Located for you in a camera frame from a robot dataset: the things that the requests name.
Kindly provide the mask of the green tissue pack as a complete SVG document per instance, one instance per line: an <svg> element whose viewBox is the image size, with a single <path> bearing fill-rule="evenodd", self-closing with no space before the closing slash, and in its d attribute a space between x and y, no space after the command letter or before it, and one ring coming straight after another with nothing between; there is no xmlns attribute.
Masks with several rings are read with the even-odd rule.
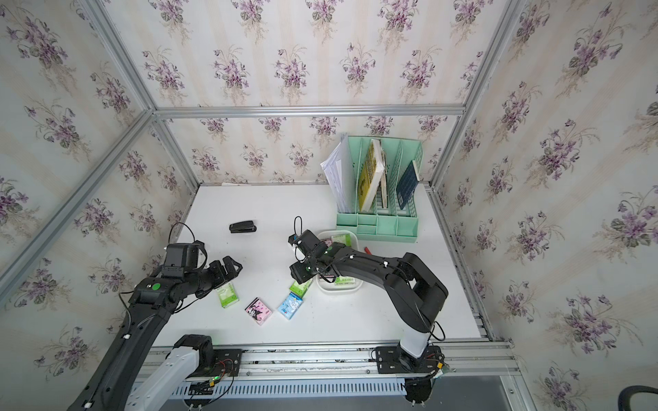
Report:
<svg viewBox="0 0 658 411"><path fill-rule="evenodd" d="M310 289L312 284L313 284L312 279L302 284L295 281L293 284L291 284L290 291L298 298L303 299L305 295L308 293L308 290Z"/></svg>
<svg viewBox="0 0 658 411"><path fill-rule="evenodd" d="M338 287L350 287L356 285L356 279L352 277L337 277L334 284Z"/></svg>
<svg viewBox="0 0 658 411"><path fill-rule="evenodd" d="M344 244L347 247L352 246L352 239L350 234L338 234L331 237L332 242Z"/></svg>
<svg viewBox="0 0 658 411"><path fill-rule="evenodd" d="M232 283L225 284L217 289L221 308L229 308L239 302L239 297Z"/></svg>

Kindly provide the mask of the pink tissue pack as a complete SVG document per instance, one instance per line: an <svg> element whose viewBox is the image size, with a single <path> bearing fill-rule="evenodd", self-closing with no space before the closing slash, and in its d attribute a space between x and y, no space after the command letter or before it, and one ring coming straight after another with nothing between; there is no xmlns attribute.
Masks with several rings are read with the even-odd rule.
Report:
<svg viewBox="0 0 658 411"><path fill-rule="evenodd" d="M272 310L259 297L253 299L244 311L257 325L263 325L272 316Z"/></svg>

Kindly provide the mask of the blue tissue pack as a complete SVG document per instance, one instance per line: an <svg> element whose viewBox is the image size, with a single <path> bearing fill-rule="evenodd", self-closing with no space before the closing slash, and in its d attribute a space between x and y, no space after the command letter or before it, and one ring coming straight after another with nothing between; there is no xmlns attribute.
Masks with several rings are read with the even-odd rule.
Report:
<svg viewBox="0 0 658 411"><path fill-rule="evenodd" d="M303 305L303 299L295 293L291 292L279 305L278 312L282 314L287 320L291 320L299 308L301 308L301 305Z"/></svg>

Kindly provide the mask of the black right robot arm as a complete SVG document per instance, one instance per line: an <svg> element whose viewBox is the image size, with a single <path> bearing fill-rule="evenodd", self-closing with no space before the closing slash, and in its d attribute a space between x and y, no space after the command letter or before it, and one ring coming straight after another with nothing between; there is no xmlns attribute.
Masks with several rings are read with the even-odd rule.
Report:
<svg viewBox="0 0 658 411"><path fill-rule="evenodd" d="M296 258L291 277L299 284L314 277L336 284L340 277L350 277L383 289L405 324L399 349L411 360L423 356L449 291L417 255L371 255L341 242L328 244L308 229L291 235L288 243Z"/></svg>

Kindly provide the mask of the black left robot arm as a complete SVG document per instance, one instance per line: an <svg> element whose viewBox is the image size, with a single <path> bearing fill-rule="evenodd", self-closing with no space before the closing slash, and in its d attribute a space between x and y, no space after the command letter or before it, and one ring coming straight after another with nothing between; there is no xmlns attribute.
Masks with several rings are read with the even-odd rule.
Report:
<svg viewBox="0 0 658 411"><path fill-rule="evenodd" d="M96 372L70 410L147 410L164 405L178 385L189 376L208 376L219 364L209 336L181 337L169 354L169 362L133 392L142 365L157 336L188 296L198 299L237 278L243 265L226 256L207 268L175 258L158 266L133 290L127 314Z"/></svg>

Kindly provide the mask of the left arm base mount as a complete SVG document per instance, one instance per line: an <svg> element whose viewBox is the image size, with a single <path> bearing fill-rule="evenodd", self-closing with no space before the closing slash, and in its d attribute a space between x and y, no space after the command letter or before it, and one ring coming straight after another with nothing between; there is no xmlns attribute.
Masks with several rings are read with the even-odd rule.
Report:
<svg viewBox="0 0 658 411"><path fill-rule="evenodd" d="M234 384L240 370L243 356L242 349L216 349L212 344L210 336L188 334L182 336L174 345L174 349L192 349L198 354L198 364L193 373L194 378L204 378L202 382L192 383L188 388L188 395L216 396L216 390L225 378L231 380L229 387L219 392L218 396L224 396Z"/></svg>

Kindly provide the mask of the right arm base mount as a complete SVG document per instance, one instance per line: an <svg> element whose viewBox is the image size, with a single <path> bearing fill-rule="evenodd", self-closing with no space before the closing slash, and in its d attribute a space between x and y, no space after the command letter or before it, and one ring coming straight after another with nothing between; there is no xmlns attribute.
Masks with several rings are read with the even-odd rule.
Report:
<svg viewBox="0 0 658 411"><path fill-rule="evenodd" d="M450 372L440 347L430 344L415 358L398 346L379 346L370 351L370 361L381 375L402 375L405 399L412 405L425 405L437 378Z"/></svg>

